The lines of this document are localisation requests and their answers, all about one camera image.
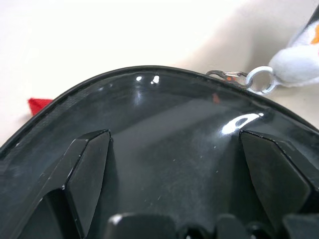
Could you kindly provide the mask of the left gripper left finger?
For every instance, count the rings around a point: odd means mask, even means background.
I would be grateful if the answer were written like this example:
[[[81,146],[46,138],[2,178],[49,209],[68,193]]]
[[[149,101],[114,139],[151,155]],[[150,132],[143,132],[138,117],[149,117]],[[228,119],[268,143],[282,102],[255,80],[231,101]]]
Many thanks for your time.
[[[75,139],[39,180],[23,239],[85,239],[100,197],[111,133]]]

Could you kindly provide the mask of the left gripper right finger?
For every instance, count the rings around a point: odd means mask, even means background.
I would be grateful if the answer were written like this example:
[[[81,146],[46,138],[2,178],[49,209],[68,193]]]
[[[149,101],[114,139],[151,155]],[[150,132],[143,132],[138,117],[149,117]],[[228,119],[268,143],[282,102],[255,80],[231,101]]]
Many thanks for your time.
[[[239,140],[257,197],[275,229],[288,214],[319,213],[319,168],[273,135],[242,130]]]

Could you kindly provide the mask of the white yellow plush charm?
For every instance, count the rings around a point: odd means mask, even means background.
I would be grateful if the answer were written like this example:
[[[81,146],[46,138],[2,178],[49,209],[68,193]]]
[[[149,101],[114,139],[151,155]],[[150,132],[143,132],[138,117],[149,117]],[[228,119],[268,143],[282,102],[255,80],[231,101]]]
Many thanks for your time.
[[[270,76],[269,85],[263,90],[253,90],[255,76],[263,72]],[[319,5],[287,47],[277,52],[268,66],[253,69],[245,79],[247,90],[257,95],[267,95],[277,86],[290,88],[313,84],[319,84]]]

